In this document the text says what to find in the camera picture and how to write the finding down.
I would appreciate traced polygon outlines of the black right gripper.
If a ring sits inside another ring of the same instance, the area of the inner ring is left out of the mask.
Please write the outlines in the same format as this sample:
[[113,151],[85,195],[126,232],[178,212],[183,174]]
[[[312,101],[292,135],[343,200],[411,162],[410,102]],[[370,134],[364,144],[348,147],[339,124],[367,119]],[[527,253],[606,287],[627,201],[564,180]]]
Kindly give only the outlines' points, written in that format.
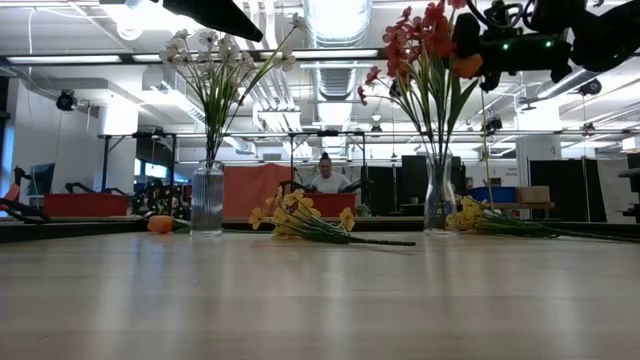
[[572,72],[568,64],[571,44],[559,34],[528,33],[510,38],[480,38],[480,25],[471,13],[457,17],[452,42],[458,56],[480,54],[483,59],[480,88],[494,90],[503,72],[515,76],[520,71],[549,70],[553,83]]

